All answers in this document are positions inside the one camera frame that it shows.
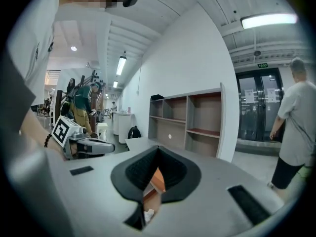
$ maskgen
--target black backpack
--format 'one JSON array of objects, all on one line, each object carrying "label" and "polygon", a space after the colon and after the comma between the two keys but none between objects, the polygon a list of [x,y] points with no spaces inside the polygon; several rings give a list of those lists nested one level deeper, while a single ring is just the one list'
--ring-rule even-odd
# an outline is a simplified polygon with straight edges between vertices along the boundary
[{"label": "black backpack", "polygon": [[140,131],[138,130],[137,126],[132,127],[128,132],[128,139],[134,139],[134,138],[141,138],[142,135],[140,134]]}]

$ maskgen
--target glass door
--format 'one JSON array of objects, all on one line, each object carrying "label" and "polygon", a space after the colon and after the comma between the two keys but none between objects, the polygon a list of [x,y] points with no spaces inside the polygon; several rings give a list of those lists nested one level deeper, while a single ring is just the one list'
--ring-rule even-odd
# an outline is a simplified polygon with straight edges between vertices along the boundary
[{"label": "glass door", "polygon": [[[238,138],[270,141],[269,134],[283,97],[278,69],[236,74],[239,91]],[[283,129],[276,135],[281,141]]]}]

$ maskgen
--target ceiling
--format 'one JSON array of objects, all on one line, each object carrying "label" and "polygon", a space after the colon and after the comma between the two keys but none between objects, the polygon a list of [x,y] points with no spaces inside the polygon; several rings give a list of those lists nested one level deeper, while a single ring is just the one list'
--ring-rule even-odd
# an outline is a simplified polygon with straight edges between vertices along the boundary
[{"label": "ceiling", "polygon": [[[293,12],[285,0],[138,0],[129,8],[60,7],[55,19],[54,49],[48,69],[101,69],[104,82],[124,87],[144,52],[177,18],[199,3],[219,29],[235,69],[269,62],[280,65],[293,55],[310,59],[310,48],[299,24],[243,30],[240,19],[269,12]],[[70,50],[76,46],[77,51]],[[254,58],[254,51],[261,55]],[[126,55],[121,76],[119,57]]]}]

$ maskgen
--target fluorescent light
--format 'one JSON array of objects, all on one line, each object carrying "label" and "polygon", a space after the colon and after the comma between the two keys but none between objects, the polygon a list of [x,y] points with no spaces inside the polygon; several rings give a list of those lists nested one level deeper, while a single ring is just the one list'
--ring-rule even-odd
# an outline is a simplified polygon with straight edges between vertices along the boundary
[{"label": "fluorescent light", "polygon": [[117,69],[117,75],[121,75],[122,74],[122,71],[123,71],[123,67],[125,65],[125,62],[126,62],[126,57],[124,56],[121,56],[119,58],[119,61],[118,61],[118,69]]},{"label": "fluorescent light", "polygon": [[297,15],[289,13],[265,14],[241,19],[244,29],[274,24],[295,24],[296,22]]}]

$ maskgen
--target black slot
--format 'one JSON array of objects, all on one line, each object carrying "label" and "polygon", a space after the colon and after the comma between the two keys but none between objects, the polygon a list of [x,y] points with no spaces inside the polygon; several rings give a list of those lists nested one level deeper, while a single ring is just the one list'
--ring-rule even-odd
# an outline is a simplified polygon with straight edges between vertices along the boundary
[{"label": "black slot", "polygon": [[231,187],[228,192],[253,225],[270,217],[270,213],[242,185]]},{"label": "black slot", "polygon": [[72,169],[72,170],[70,170],[70,173],[73,176],[76,176],[76,175],[84,174],[84,173],[92,171],[92,170],[93,170],[93,168],[91,166],[86,166],[86,167],[82,167],[82,168]]}]

